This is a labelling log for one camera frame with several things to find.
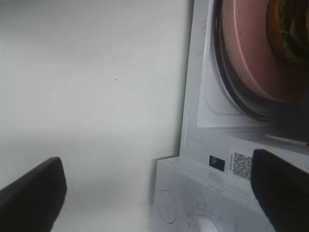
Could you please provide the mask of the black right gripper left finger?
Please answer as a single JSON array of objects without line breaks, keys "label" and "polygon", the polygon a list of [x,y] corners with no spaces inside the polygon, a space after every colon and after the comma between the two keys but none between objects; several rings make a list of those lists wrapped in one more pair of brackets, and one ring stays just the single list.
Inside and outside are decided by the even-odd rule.
[{"label": "black right gripper left finger", "polygon": [[2,232],[49,232],[63,207],[67,183],[62,161],[52,157],[0,191]]}]

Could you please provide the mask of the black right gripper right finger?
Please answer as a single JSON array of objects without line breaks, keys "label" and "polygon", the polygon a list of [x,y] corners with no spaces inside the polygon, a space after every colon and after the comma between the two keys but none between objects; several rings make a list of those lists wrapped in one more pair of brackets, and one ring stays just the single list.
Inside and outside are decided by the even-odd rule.
[{"label": "black right gripper right finger", "polygon": [[253,152],[251,187],[277,232],[309,230],[309,175],[264,149]]}]

